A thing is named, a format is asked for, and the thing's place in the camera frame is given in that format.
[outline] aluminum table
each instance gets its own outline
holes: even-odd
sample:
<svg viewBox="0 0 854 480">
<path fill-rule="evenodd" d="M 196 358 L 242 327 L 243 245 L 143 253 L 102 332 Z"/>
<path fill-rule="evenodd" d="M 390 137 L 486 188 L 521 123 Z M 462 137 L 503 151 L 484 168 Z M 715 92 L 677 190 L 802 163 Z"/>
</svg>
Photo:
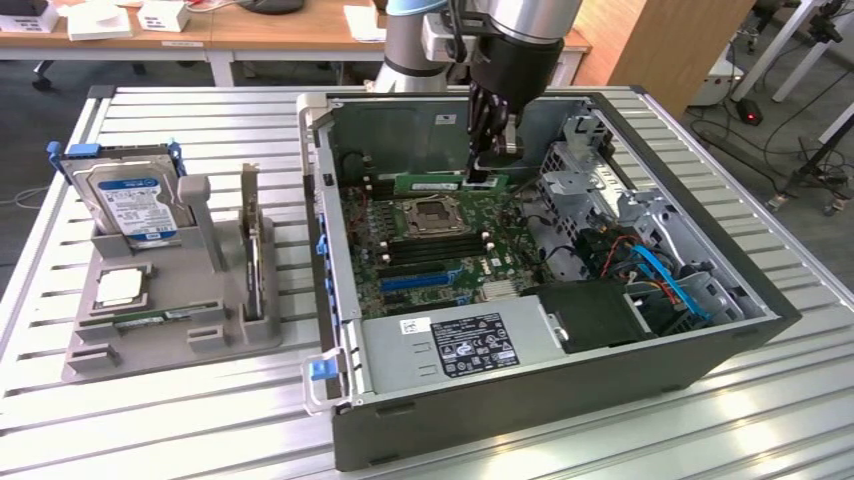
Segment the aluminum table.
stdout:
<svg viewBox="0 0 854 480">
<path fill-rule="evenodd" d="M 352 473 L 330 419 L 302 407 L 319 351 L 292 88 L 119 88 L 87 101 L 71 142 L 175 138 L 236 215 L 260 165 L 276 225 L 286 342 L 250 358 L 63 385 L 63 350 L 92 252 L 88 212 L 56 177 L 0 304 L 0 475 L 9 478 L 842 478 L 854 475 L 854 298 L 651 98 L 602 93 L 803 311 L 762 348 L 686 390 Z M 615 160 L 651 180 L 623 146 Z"/>
</svg>

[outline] white label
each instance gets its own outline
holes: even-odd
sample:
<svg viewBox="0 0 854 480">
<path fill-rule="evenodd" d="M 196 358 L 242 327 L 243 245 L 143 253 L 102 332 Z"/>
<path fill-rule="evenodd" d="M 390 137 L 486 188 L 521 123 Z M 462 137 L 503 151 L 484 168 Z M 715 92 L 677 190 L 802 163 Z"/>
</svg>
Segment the white label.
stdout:
<svg viewBox="0 0 854 480">
<path fill-rule="evenodd" d="M 202 42 L 167 42 L 163 41 L 160 42 L 160 45 L 163 45 L 164 47 L 192 47 L 192 48 L 202 48 L 204 47 L 204 44 Z"/>
<path fill-rule="evenodd" d="M 410 318 L 400 320 L 400 333 L 424 333 L 430 331 L 430 317 Z"/>
<path fill-rule="evenodd" d="M 459 188 L 455 183 L 414 183 L 410 186 L 410 190 L 442 190 L 454 191 Z"/>
<path fill-rule="evenodd" d="M 463 180 L 463 187 L 482 187 L 482 188 L 494 188 L 498 185 L 498 177 L 487 178 L 483 183 L 472 183 L 467 180 Z"/>
<path fill-rule="evenodd" d="M 151 241 L 175 236 L 178 226 L 170 208 L 158 201 L 156 179 L 112 180 L 100 182 L 98 188 L 127 237 Z"/>
<path fill-rule="evenodd" d="M 436 125 L 455 125 L 456 114 L 436 115 Z"/>
</svg>

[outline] white paper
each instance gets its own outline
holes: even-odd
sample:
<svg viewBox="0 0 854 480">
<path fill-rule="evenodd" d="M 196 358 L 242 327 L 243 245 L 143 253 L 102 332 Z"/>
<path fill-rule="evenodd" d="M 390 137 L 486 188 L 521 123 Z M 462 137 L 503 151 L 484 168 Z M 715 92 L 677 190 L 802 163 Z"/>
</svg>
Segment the white paper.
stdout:
<svg viewBox="0 0 854 480">
<path fill-rule="evenodd" d="M 382 43 L 386 41 L 386 29 L 376 28 L 376 16 L 374 7 L 358 7 L 344 5 L 344 17 L 350 26 L 352 39 L 364 43 Z"/>
</svg>

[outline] red cable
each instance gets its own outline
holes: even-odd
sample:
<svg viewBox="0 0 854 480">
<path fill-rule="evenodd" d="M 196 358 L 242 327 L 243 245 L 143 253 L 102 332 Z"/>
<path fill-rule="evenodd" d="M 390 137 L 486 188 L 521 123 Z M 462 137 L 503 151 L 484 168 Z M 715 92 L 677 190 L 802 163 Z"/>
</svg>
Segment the red cable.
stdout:
<svg viewBox="0 0 854 480">
<path fill-rule="evenodd" d="M 665 292 L 665 295 L 667 295 L 667 298 L 670 299 L 670 303 L 673 305 L 675 305 L 677 304 L 677 296 L 670 291 L 670 287 L 667 287 L 667 285 L 665 285 L 661 280 L 653 280 L 653 283 L 655 283 L 655 285 L 658 285 L 658 287 L 662 289 L 662 292 Z"/>
<path fill-rule="evenodd" d="M 637 238 L 637 237 L 634 235 L 621 235 L 619 237 L 617 237 L 617 240 L 614 240 L 614 244 L 611 245 L 611 251 L 609 252 L 609 258 L 605 261 L 605 266 L 602 267 L 602 274 L 599 275 L 599 278 L 603 278 L 605 274 L 609 271 L 609 267 L 611 266 L 611 260 L 614 259 L 614 252 L 617 252 L 617 244 L 625 238 Z"/>
</svg>

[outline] blue hard drive label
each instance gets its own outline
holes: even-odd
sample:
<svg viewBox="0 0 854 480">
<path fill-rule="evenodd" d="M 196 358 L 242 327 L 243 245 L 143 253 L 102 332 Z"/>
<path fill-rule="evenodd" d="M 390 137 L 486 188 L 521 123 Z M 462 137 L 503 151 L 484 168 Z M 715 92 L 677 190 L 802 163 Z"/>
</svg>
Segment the blue hard drive label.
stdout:
<svg viewBox="0 0 854 480">
<path fill-rule="evenodd" d="M 155 178 L 111 180 L 98 184 L 104 204 L 122 233 L 134 240 L 156 241 L 174 237 L 178 226 L 168 205 L 160 202 L 160 182 Z"/>
</svg>

